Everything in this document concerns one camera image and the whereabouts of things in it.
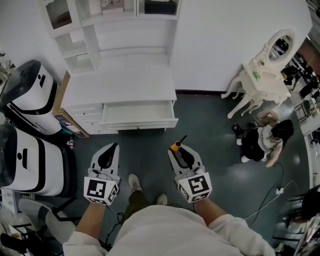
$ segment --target curved table leg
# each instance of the curved table leg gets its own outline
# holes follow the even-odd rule
[[[221,98],[224,99],[226,97],[228,97],[232,91],[234,90],[234,88],[236,87],[237,83],[241,82],[240,80],[240,75],[238,75],[235,79],[233,79],[233,81],[231,82],[228,91],[225,94],[221,94]]]
[[[228,119],[231,119],[234,114],[243,108],[250,101],[250,97],[246,94],[243,99],[239,102],[239,104],[227,115]]]
[[[249,106],[245,111],[243,111],[243,112],[241,113],[241,116],[243,117],[246,112],[248,112],[249,110],[251,110],[251,109],[254,108],[255,106],[256,106],[255,102],[251,100],[251,101],[250,101],[250,106]]]
[[[277,108],[279,108],[281,106],[281,104],[283,103],[283,101],[281,101],[278,106],[276,106],[275,108],[273,108],[272,110],[276,110]]]
[[[261,101],[261,102],[257,103],[257,104],[255,105],[255,107],[253,107],[253,108],[249,111],[249,114],[251,114],[252,111],[257,110],[258,108],[260,108],[260,107],[262,106],[262,103],[264,103],[264,102]]]
[[[246,93],[245,90],[244,90],[242,87],[240,87],[240,88],[238,89],[238,91],[236,92],[236,95],[235,95],[234,97],[232,97],[232,99],[235,100],[236,98],[238,98],[238,96],[239,96],[240,93]]]

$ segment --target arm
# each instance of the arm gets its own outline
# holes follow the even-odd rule
[[[227,214],[208,198],[195,202],[194,207],[196,213],[203,218],[207,226],[219,217]]]
[[[257,115],[258,123],[261,126],[271,125],[275,126],[278,122],[278,114],[272,110],[262,111]]]
[[[279,143],[272,149],[272,151],[268,155],[269,159],[266,162],[265,167],[267,168],[272,167],[276,163],[282,151],[282,145],[283,145],[282,143]]]
[[[99,242],[105,210],[106,206],[103,204],[89,204],[75,232],[68,242],[63,244],[65,256],[104,256],[107,254]]]
[[[275,256],[271,246],[253,230],[246,221],[233,217],[210,199],[196,202],[195,209],[208,228],[227,240],[232,246],[247,256]]]

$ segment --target gray floor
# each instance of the gray floor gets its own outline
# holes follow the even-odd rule
[[[112,209],[124,212],[130,196],[128,175],[135,173],[141,181],[147,199],[153,203],[160,193],[166,193],[169,202],[175,202],[184,207],[187,204],[174,183],[174,172],[171,169],[167,150],[175,141],[188,135],[186,145],[196,150],[202,159],[206,170],[210,173],[213,191],[210,198],[228,213],[245,218],[258,210],[269,189],[279,184],[282,176],[281,167],[266,168],[264,162],[250,161],[241,163],[241,147],[236,145],[235,134],[231,127],[234,123],[245,128],[253,120],[259,110],[252,115],[240,117],[236,113],[232,119],[227,114],[237,105],[239,100],[231,97],[221,99],[212,95],[178,95],[174,112],[179,121],[176,128],[163,130],[133,130],[122,131],[117,135],[93,135],[90,138],[75,139],[76,157],[76,196],[78,198],[65,212],[69,216],[81,216],[88,202],[83,197],[84,176],[90,166],[93,154],[103,146],[117,142],[120,145],[119,176],[123,182],[120,194],[112,204]],[[260,109],[274,107],[265,103]],[[285,213],[285,202],[289,196],[304,193],[309,188],[309,171],[306,146],[300,131],[299,122],[290,100],[287,100],[278,110],[282,120],[290,118],[295,125],[295,133],[287,143],[279,161],[284,167],[282,187],[294,180],[299,192],[291,183],[284,194],[263,209],[252,228],[272,243],[275,224]],[[272,192],[266,202],[274,198]],[[48,201],[56,205],[65,198],[51,197]],[[106,211],[101,240],[116,223],[117,217]],[[113,243],[118,228],[113,232],[109,243]]]

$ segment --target white shoe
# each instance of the white shoe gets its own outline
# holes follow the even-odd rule
[[[246,162],[248,162],[250,159],[249,158],[246,158],[246,156],[245,155],[243,155],[242,157],[241,157],[241,162],[242,163],[246,163]]]
[[[168,203],[168,198],[165,194],[161,194],[156,199],[156,205],[157,206],[166,206]]]
[[[238,146],[241,146],[241,145],[242,145],[242,138],[237,138],[237,139],[236,139],[236,144],[237,144]]]
[[[129,181],[129,186],[131,188],[132,193],[135,191],[143,191],[140,186],[140,181],[137,175],[130,174],[128,181]]]

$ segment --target white sleeve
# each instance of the white sleeve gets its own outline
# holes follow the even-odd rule
[[[107,252],[97,239],[77,231],[73,232],[68,242],[63,244],[65,256],[105,256]]]
[[[275,251],[261,235],[250,229],[242,218],[223,215],[208,226],[209,229],[237,247],[246,256],[275,256]]]

